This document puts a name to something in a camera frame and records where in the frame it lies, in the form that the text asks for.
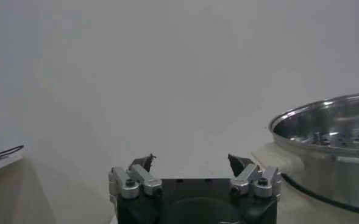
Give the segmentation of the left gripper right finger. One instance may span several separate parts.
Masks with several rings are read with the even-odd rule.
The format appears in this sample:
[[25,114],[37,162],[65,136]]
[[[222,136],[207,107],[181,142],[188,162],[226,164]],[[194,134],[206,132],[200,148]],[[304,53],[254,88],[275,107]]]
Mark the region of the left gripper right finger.
[[239,196],[246,195],[250,190],[258,198],[280,198],[282,177],[277,167],[268,166],[265,170],[249,158],[228,154],[233,172],[230,188]]

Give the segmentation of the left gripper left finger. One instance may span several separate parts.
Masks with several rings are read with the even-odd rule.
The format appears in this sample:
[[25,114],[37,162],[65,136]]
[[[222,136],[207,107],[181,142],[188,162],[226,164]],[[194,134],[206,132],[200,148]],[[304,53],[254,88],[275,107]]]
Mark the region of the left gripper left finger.
[[141,194],[161,196],[163,181],[149,173],[154,159],[150,154],[134,159],[127,169],[112,167],[108,172],[109,199],[116,200],[119,196],[135,199]]

